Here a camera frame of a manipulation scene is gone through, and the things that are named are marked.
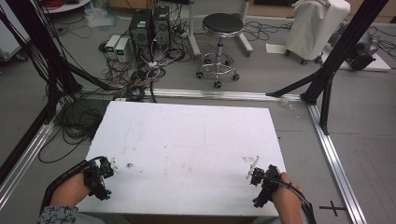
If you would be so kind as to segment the white flat board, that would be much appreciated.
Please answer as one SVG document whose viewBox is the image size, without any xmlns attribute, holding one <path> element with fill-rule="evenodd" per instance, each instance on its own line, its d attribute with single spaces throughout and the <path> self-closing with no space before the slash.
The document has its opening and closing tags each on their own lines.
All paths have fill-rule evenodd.
<svg viewBox="0 0 396 224">
<path fill-rule="evenodd" d="M 322 61 L 325 62 L 327 58 L 329 57 L 331 52 L 331 49 L 325 48 L 323 50 L 322 54 Z M 363 68 L 363 71 L 371 71 L 371 72 L 388 72 L 391 70 L 390 66 L 387 65 L 385 61 L 382 60 L 382 58 L 378 54 L 374 54 L 375 60 L 368 64 L 365 68 Z M 343 62 L 342 65 L 340 66 L 341 69 L 343 70 L 352 70 L 352 67 L 347 63 Z"/>
</svg>

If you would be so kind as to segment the white power supply box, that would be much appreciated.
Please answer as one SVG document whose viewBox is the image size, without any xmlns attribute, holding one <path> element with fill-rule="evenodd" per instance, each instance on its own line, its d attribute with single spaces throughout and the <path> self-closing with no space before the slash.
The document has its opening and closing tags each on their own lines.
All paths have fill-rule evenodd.
<svg viewBox="0 0 396 224">
<path fill-rule="evenodd" d="M 105 49 L 106 49 L 106 56 L 108 59 L 110 60 L 117 59 L 116 46 L 118 45 L 119 40 L 120 40 L 120 35 L 113 35 L 107 41 L 105 45 Z"/>
<path fill-rule="evenodd" d="M 130 60 L 131 51 L 128 38 L 122 37 L 119 40 L 116 46 L 116 54 L 120 63 L 127 63 Z"/>
</svg>

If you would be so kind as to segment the aluminium floor rail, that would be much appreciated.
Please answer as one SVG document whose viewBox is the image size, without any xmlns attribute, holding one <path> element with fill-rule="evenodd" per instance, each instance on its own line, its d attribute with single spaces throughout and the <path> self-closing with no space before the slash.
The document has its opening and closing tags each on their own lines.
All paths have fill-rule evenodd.
<svg viewBox="0 0 396 224">
<path fill-rule="evenodd" d="M 26 172 L 32 165 L 39 150 L 45 145 L 54 129 L 54 124 L 44 124 L 29 141 L 21 157 L 7 175 L 5 181 L 0 185 L 0 211 L 5 207 L 16 187 L 21 183 Z"/>
<path fill-rule="evenodd" d="M 346 206 L 347 214 L 352 224 L 368 224 L 367 220 L 361 210 L 361 206 L 355 196 L 354 190 L 351 187 L 343 164 L 341 163 L 337 154 L 336 148 L 332 142 L 331 137 L 326 134 L 319 125 L 319 111 L 315 105 L 307 107 L 311 119 L 313 120 L 316 132 L 318 134 L 321 147 L 324 151 L 325 158 L 329 163 L 336 186 L 340 191 L 341 197 Z"/>
<path fill-rule="evenodd" d="M 150 96 L 152 93 L 154 93 L 155 98 L 188 98 L 249 102 L 301 102 L 301 98 L 298 94 L 284 94 L 280 97 L 274 97 L 262 92 L 198 91 L 177 89 L 153 89 L 153 91 L 145 90 L 146 96 Z"/>
</svg>

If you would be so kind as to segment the white desk leg frame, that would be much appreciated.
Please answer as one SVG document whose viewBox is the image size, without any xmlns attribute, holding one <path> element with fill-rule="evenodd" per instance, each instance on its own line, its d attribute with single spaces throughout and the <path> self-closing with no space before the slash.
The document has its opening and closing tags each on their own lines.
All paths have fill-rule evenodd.
<svg viewBox="0 0 396 224">
<path fill-rule="evenodd" d="M 250 0 L 242 0 L 242 9 L 240 14 L 241 21 L 245 21 L 247 14 L 248 14 L 248 7 L 249 7 Z M 201 56 L 201 51 L 198 47 L 197 41 L 194 36 L 194 0 L 188 0 L 189 4 L 189 28 L 187 31 L 187 37 L 189 39 L 191 49 L 193 52 L 193 57 L 197 58 Z M 254 51 L 253 47 L 251 47 L 250 43 L 248 42 L 247 38 L 243 33 L 237 36 L 238 40 L 242 44 L 243 49 L 246 51 L 247 56 L 249 57 L 250 54 Z"/>
</svg>

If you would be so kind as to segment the clear plastic bag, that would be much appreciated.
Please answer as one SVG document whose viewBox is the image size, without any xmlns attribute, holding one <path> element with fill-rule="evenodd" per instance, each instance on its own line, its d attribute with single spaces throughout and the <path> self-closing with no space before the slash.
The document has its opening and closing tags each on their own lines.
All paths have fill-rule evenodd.
<svg viewBox="0 0 396 224">
<path fill-rule="evenodd" d="M 87 25 L 90 28 L 115 26 L 119 18 L 105 8 L 86 8 L 84 10 Z"/>
</svg>

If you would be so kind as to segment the black computer tower green label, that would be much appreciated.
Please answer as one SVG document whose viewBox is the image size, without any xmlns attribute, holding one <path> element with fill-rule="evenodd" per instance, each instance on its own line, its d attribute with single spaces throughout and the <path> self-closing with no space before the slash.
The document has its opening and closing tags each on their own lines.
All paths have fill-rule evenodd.
<svg viewBox="0 0 396 224">
<path fill-rule="evenodd" d="M 153 39 L 152 11 L 137 9 L 129 25 L 129 33 L 133 44 L 134 54 L 140 55 L 140 60 L 151 61 L 150 44 Z"/>
</svg>

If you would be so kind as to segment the white round table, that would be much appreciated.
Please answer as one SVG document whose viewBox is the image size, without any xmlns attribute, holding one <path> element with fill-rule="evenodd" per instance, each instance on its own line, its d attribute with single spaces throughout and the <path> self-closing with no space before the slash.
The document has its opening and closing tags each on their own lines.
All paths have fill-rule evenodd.
<svg viewBox="0 0 396 224">
<path fill-rule="evenodd" d="M 89 5 L 92 0 L 41 0 L 40 7 L 45 13 L 61 13 L 85 7 Z"/>
</svg>

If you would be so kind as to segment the grey and black machine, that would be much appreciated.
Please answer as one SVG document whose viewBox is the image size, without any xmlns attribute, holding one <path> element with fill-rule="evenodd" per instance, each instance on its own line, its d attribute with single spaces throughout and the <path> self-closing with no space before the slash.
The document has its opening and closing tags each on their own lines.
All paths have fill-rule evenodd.
<svg viewBox="0 0 396 224">
<path fill-rule="evenodd" d="M 374 54 L 378 50 L 379 39 L 365 32 L 355 47 L 346 56 L 346 62 L 355 71 L 363 70 L 375 60 Z"/>
</svg>

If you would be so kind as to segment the white cloth covered cart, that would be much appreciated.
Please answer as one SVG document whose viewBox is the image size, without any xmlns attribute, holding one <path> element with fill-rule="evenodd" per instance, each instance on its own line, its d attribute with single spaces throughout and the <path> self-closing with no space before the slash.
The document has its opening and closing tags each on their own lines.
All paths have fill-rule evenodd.
<svg viewBox="0 0 396 224">
<path fill-rule="evenodd" d="M 294 4 L 294 21 L 286 39 L 285 55 L 294 53 L 301 58 L 301 64 L 314 61 L 349 11 L 346 0 L 298 0 Z"/>
</svg>

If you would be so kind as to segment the person's right hand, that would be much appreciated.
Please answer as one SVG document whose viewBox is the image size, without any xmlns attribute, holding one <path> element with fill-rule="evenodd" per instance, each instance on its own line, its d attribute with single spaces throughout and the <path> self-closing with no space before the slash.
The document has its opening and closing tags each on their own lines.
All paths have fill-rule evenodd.
<svg viewBox="0 0 396 224">
<path fill-rule="evenodd" d="M 272 200 L 282 218 L 296 219 L 300 215 L 302 201 L 287 187 L 279 187 L 272 194 Z"/>
</svg>

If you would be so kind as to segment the person's left hand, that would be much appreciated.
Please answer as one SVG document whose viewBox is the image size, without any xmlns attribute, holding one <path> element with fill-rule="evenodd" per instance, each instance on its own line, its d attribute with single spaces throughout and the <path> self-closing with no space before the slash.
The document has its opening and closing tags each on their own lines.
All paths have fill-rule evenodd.
<svg viewBox="0 0 396 224">
<path fill-rule="evenodd" d="M 84 174 L 73 175 L 59 186 L 52 194 L 51 206 L 76 206 L 90 193 L 85 185 Z"/>
</svg>

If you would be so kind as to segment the black round stool on castors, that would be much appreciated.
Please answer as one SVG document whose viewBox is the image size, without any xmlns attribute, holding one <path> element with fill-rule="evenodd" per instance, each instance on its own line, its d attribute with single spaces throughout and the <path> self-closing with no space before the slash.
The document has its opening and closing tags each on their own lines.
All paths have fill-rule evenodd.
<svg viewBox="0 0 396 224">
<path fill-rule="evenodd" d="M 223 39 L 240 35 L 244 29 L 243 22 L 231 14 L 215 13 L 204 17 L 202 27 L 207 34 L 217 36 L 219 42 L 215 52 L 208 52 L 201 58 L 195 76 L 202 79 L 205 74 L 214 75 L 216 89 L 222 86 L 219 75 L 232 73 L 233 80 L 237 81 L 240 76 L 234 68 L 233 58 L 223 52 Z"/>
</svg>

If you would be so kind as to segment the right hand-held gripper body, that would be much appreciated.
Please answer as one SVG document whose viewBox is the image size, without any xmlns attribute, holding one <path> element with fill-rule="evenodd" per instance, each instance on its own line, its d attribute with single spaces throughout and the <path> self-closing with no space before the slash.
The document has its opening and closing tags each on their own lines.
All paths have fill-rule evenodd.
<svg viewBox="0 0 396 224">
<path fill-rule="evenodd" d="M 277 180 L 280 179 L 280 172 L 277 167 L 270 164 L 268 169 L 264 171 L 259 167 L 253 169 L 250 184 L 254 186 L 261 185 L 262 190 L 259 195 L 254 198 L 253 205 L 256 208 L 263 207 L 266 203 L 272 201 L 272 194 L 277 190 Z"/>
</svg>

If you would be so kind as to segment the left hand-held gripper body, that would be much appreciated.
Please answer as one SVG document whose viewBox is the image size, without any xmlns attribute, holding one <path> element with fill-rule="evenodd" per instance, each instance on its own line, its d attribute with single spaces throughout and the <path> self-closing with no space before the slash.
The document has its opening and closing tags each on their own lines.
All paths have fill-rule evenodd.
<svg viewBox="0 0 396 224">
<path fill-rule="evenodd" d="M 97 199 L 108 200 L 111 191 L 106 188 L 104 180 L 114 175 L 111 162 L 107 157 L 100 156 L 87 162 L 83 169 L 84 184 L 89 188 L 89 195 L 94 195 Z"/>
</svg>

